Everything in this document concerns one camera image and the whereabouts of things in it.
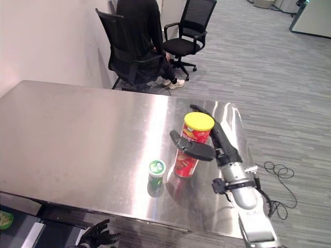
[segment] green object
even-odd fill
[[[0,230],[5,230],[14,221],[14,215],[5,211],[0,211]]]
[[[166,172],[166,164],[160,160],[153,160],[148,166],[149,179],[148,181],[153,188],[158,187],[162,184],[163,175]]]

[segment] robotic hand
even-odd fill
[[[198,112],[208,114],[203,108],[191,104],[190,107]],[[239,227],[247,248],[275,248],[281,247],[269,217],[264,213],[263,198],[257,166],[246,168],[238,153],[231,144],[221,123],[215,120],[215,125],[210,132],[214,148],[188,141],[180,137],[176,131],[171,131],[170,136],[185,154],[204,161],[216,158],[218,168],[224,178],[213,180],[213,189],[216,194],[225,194],[231,191],[231,203],[238,211]]]
[[[107,228],[109,220],[104,220],[92,227],[81,237],[78,246],[71,246],[69,248],[97,248],[102,244],[114,244],[119,240],[121,234],[109,234],[109,230],[103,231]]]

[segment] white sneaker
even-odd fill
[[[182,88],[185,85],[185,80],[179,80],[177,79],[177,83],[173,84],[169,84],[168,88],[169,89],[177,89],[177,88]]]
[[[168,80],[163,80],[163,83],[162,83],[162,86],[164,87],[167,87],[169,84],[171,84],[171,81],[168,79]]]

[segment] can label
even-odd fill
[[[182,137],[188,139],[189,141],[206,143],[209,137],[209,133],[210,130],[193,130],[187,127],[187,125],[184,123]],[[191,158],[190,156],[184,154],[182,151],[178,150],[174,171],[177,175],[181,177],[191,177],[193,175],[195,167],[197,166],[198,161],[199,160]]]

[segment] metal table surface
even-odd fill
[[[0,99],[0,191],[240,238],[237,213],[211,186],[215,160],[200,161],[191,179],[173,173],[169,132],[181,131],[191,103],[221,119],[215,101],[23,81]],[[241,130],[239,152],[252,165]],[[158,192],[148,185],[153,159],[167,165]]]

